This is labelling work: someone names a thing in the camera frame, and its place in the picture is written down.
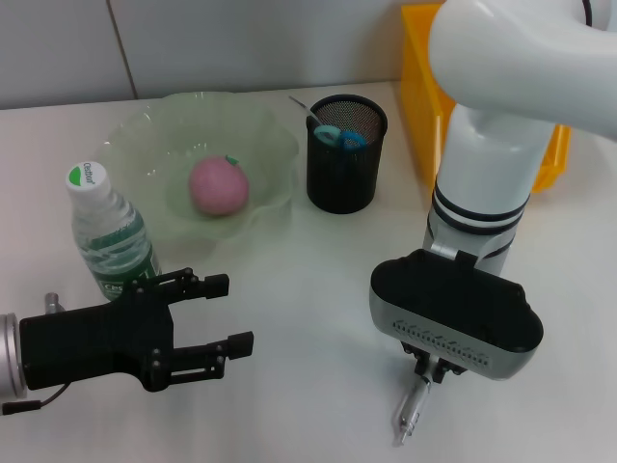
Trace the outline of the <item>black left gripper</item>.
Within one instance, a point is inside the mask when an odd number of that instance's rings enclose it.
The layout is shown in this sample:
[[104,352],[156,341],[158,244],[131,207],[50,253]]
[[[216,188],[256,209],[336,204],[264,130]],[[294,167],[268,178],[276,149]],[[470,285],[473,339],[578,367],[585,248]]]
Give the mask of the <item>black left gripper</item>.
[[39,390],[112,373],[135,377],[148,392],[222,379],[227,360],[250,357],[249,331],[203,345],[174,348],[170,304],[228,296],[229,277],[202,280],[190,267],[130,285],[107,304],[19,322],[26,385]]

